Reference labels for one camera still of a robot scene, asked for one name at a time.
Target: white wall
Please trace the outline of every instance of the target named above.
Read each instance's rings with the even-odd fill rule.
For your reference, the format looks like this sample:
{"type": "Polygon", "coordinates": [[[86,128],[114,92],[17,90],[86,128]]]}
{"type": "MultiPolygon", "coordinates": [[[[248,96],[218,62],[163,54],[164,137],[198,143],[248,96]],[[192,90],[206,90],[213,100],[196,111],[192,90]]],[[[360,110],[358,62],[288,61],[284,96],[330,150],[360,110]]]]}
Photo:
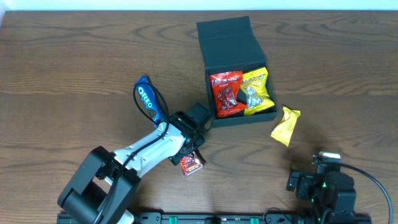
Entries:
{"type": "Polygon", "coordinates": [[[4,16],[4,12],[8,9],[9,9],[8,5],[3,0],[0,0],[0,26],[1,26],[2,17],[4,16]]]}
{"type": "Polygon", "coordinates": [[[11,10],[398,10],[398,0],[3,0],[11,10]]]}

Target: green connector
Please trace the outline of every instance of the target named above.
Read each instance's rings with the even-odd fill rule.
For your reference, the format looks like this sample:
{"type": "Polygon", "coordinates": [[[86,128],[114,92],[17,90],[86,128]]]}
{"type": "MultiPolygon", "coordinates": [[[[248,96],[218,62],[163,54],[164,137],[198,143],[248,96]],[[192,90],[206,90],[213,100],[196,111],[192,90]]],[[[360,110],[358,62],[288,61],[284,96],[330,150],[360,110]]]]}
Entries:
{"type": "Polygon", "coordinates": [[[259,224],[259,219],[258,218],[251,218],[250,219],[250,224],[259,224]]]}
{"type": "Polygon", "coordinates": [[[169,224],[178,224],[178,218],[177,217],[170,217],[169,218],[169,224]]]}

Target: snack bag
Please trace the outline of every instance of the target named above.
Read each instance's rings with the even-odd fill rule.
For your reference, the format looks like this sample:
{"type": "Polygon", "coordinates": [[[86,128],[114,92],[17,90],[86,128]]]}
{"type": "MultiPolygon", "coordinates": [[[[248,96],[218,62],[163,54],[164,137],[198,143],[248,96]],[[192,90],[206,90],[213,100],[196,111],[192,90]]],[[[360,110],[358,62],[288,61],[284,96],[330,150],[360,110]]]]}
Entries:
{"type": "Polygon", "coordinates": [[[246,94],[248,106],[244,110],[245,116],[253,115],[275,105],[267,92],[267,77],[268,71],[265,67],[243,74],[241,89],[246,94]]]}
{"type": "Polygon", "coordinates": [[[242,72],[224,72],[209,76],[217,107],[217,118],[225,118],[247,108],[243,103],[236,101],[242,78],[242,72]]]}
{"type": "Polygon", "coordinates": [[[280,141],[281,143],[289,146],[290,139],[292,138],[294,126],[296,125],[297,118],[301,115],[299,110],[291,110],[284,106],[284,117],[282,121],[271,132],[271,137],[280,141]]]}
{"type": "Polygon", "coordinates": [[[191,175],[204,166],[204,162],[198,158],[196,152],[192,152],[191,154],[182,158],[180,163],[183,176],[191,175]]]}

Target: cable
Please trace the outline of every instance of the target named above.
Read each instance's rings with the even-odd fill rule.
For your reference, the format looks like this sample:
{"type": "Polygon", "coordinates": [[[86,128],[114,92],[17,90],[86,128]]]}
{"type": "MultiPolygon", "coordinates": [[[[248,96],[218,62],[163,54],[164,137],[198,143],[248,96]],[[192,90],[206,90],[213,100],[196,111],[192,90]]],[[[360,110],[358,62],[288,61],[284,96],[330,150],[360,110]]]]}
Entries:
{"type": "Polygon", "coordinates": [[[391,198],[389,196],[389,194],[387,193],[386,189],[383,187],[383,185],[380,184],[379,181],[376,180],[376,178],[374,178],[372,175],[368,174],[367,172],[353,167],[351,165],[348,164],[344,164],[344,163],[339,163],[339,162],[320,162],[321,164],[330,164],[330,165],[336,165],[336,166],[342,166],[345,168],[349,168],[352,170],[355,170],[356,172],[359,172],[360,174],[365,175],[366,177],[368,177],[369,179],[371,179],[375,184],[377,184],[377,186],[381,189],[381,191],[383,192],[384,196],[386,197],[387,203],[388,203],[388,211],[389,211],[389,224],[392,224],[392,221],[394,219],[394,212],[392,210],[392,202],[391,202],[391,198]]]}
{"type": "Polygon", "coordinates": [[[113,196],[113,191],[114,191],[114,189],[115,189],[115,186],[118,184],[118,180],[119,180],[120,176],[122,176],[122,175],[124,174],[124,172],[125,172],[124,169],[126,168],[126,166],[128,165],[128,163],[129,163],[132,159],[134,160],[134,156],[136,156],[136,155],[137,155],[139,152],[141,152],[143,149],[145,149],[146,147],[150,146],[151,144],[157,142],[158,140],[162,139],[162,138],[166,135],[167,131],[169,130],[169,125],[170,125],[170,113],[169,113],[169,108],[167,107],[167,103],[166,103],[166,101],[164,100],[164,98],[163,98],[162,94],[160,93],[160,91],[159,91],[158,89],[156,89],[156,87],[154,87],[154,86],[153,86],[152,84],[150,84],[150,83],[146,83],[146,82],[139,82],[139,83],[136,83],[136,84],[134,85],[134,89],[132,90],[132,97],[133,97],[134,102],[135,102],[136,106],[138,107],[139,111],[140,111],[145,117],[147,117],[150,121],[152,121],[154,124],[159,125],[159,124],[156,123],[152,118],[150,118],[150,116],[148,116],[148,115],[142,110],[142,108],[139,106],[139,104],[138,104],[138,102],[137,102],[137,98],[136,98],[136,90],[137,90],[137,87],[138,87],[139,85],[149,85],[149,86],[158,94],[159,98],[162,100],[163,105],[164,105],[164,108],[165,108],[165,110],[166,110],[166,121],[165,121],[165,122],[166,122],[166,127],[165,127],[165,129],[164,129],[164,131],[163,131],[162,134],[160,134],[160,135],[159,135],[157,138],[155,138],[154,140],[148,142],[147,144],[145,144],[145,145],[141,146],[140,148],[138,148],[137,150],[135,150],[133,153],[130,154],[130,156],[126,159],[126,161],[123,162],[123,165],[121,166],[118,175],[114,178],[114,181],[113,181],[113,183],[112,183],[112,185],[111,185],[111,188],[109,189],[109,192],[108,192],[107,196],[106,196],[105,199],[104,199],[104,203],[102,203],[102,206],[99,208],[99,212],[98,212],[97,216],[95,217],[95,219],[94,219],[94,221],[93,221],[92,224],[98,224],[98,223],[101,221],[102,214],[103,214],[103,212],[104,212],[106,206],[108,205],[110,198],[113,196]]]}
{"type": "Polygon", "coordinates": [[[322,219],[321,219],[321,222],[319,224],[324,224],[325,223],[326,216],[329,214],[329,212],[332,212],[332,210],[330,208],[326,209],[323,212],[322,219]]]}
{"type": "MultiPolygon", "coordinates": [[[[268,209],[264,212],[264,214],[262,214],[262,221],[265,221],[264,219],[265,219],[266,214],[269,212],[269,210],[272,210],[272,209],[278,210],[278,211],[282,211],[280,208],[277,208],[277,207],[268,208],[268,209]]],[[[284,217],[286,218],[287,221],[293,223],[289,218],[287,218],[286,214],[283,214],[283,215],[284,215],[284,217]]]]}

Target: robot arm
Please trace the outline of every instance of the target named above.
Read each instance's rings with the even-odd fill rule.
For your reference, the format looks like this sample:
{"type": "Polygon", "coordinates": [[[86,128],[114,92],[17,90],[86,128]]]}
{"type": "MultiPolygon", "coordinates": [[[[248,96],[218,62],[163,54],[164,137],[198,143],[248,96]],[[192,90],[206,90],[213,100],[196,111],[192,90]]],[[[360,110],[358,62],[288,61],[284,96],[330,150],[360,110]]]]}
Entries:
{"type": "Polygon", "coordinates": [[[83,161],[58,198],[58,205],[80,224],[91,224],[99,213],[107,194],[93,182],[93,178],[105,179],[111,185],[120,174],[112,195],[102,213],[100,223],[131,224],[133,215],[126,209],[132,200],[141,177],[162,160],[169,158],[177,165],[183,157],[198,149],[205,140],[201,135],[210,112],[201,104],[196,104],[188,113],[176,112],[170,116],[166,135],[143,148],[127,163],[122,164],[140,147],[159,137],[166,127],[160,123],[157,129],[138,142],[108,152],[103,147],[92,150],[83,161]]]}
{"type": "MultiPolygon", "coordinates": [[[[104,149],[97,148],[94,150],[96,155],[104,153],[104,149]]],[[[86,161],[91,158],[91,154],[86,158],[82,165],[86,164],[86,161]]],[[[261,215],[225,215],[225,214],[214,214],[214,215],[187,215],[187,214],[160,214],[156,212],[150,213],[135,213],[133,217],[127,210],[125,204],[127,200],[132,198],[132,195],[127,200],[120,202],[112,202],[111,208],[114,205],[122,206],[119,210],[111,210],[113,215],[117,215],[117,220],[112,222],[111,220],[105,222],[107,214],[104,213],[104,219],[102,222],[105,223],[118,223],[126,224],[133,222],[135,218],[136,223],[141,224],[167,224],[167,223],[186,223],[186,224],[247,224],[247,223],[258,223],[258,224],[371,224],[371,217],[366,215],[358,215],[354,212],[354,203],[356,199],[356,192],[354,189],[354,181],[350,176],[340,172],[341,158],[338,154],[331,154],[322,152],[319,156],[314,156],[314,164],[317,164],[317,170],[315,172],[302,172],[292,166],[290,171],[289,180],[287,182],[286,189],[289,191],[296,191],[296,197],[300,200],[308,200],[312,202],[312,208],[304,208],[299,212],[285,212],[280,210],[268,210],[261,215]]],[[[139,177],[134,175],[130,178],[125,178],[123,183],[125,186],[133,186],[139,182],[139,177]]],[[[101,194],[93,192],[92,187],[88,187],[87,192],[91,192],[95,197],[91,198],[91,203],[95,202],[94,199],[101,198],[101,194]]],[[[69,196],[72,202],[76,200],[76,196],[72,194],[69,196]]],[[[124,198],[123,194],[118,194],[118,198],[124,198]]],[[[95,217],[96,212],[93,214],[85,211],[86,209],[81,206],[81,203],[75,202],[74,205],[78,208],[71,208],[67,202],[64,204],[64,209],[69,214],[58,214],[57,224],[81,224],[88,223],[82,222],[82,218],[89,220],[90,217],[95,217]]]]}

